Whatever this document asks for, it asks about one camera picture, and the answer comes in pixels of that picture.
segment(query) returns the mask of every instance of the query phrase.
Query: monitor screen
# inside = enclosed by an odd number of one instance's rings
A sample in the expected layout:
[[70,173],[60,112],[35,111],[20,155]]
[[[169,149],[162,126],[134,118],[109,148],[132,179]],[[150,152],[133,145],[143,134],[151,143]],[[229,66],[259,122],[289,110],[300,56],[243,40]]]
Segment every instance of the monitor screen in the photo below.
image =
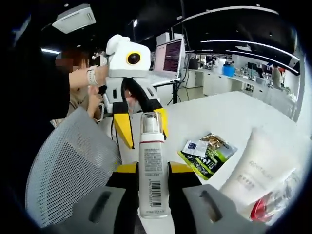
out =
[[182,39],[156,47],[154,71],[177,75],[181,60]]

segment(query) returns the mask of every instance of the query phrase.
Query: barcode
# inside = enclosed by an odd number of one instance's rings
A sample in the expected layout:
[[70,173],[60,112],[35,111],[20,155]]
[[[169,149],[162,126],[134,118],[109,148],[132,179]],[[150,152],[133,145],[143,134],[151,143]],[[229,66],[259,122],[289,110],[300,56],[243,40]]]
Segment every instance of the barcode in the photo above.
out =
[[160,181],[150,181],[150,205],[151,207],[161,207]]

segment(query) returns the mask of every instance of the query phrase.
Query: computer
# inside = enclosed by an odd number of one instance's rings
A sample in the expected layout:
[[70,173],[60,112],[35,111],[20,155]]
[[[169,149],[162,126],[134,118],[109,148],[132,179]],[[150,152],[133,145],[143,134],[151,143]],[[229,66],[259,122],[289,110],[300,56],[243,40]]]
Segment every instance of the computer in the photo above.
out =
[[154,68],[150,75],[178,78],[181,66],[183,39],[156,46]]

